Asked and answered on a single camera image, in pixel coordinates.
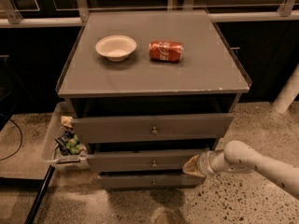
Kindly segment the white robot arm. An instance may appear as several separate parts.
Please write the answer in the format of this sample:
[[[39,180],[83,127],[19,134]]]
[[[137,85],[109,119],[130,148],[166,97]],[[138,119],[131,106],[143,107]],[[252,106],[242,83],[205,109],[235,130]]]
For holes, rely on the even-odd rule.
[[[254,171],[299,199],[299,167],[264,156],[241,141],[231,141],[221,150],[202,151],[191,157],[182,171],[198,177]]]

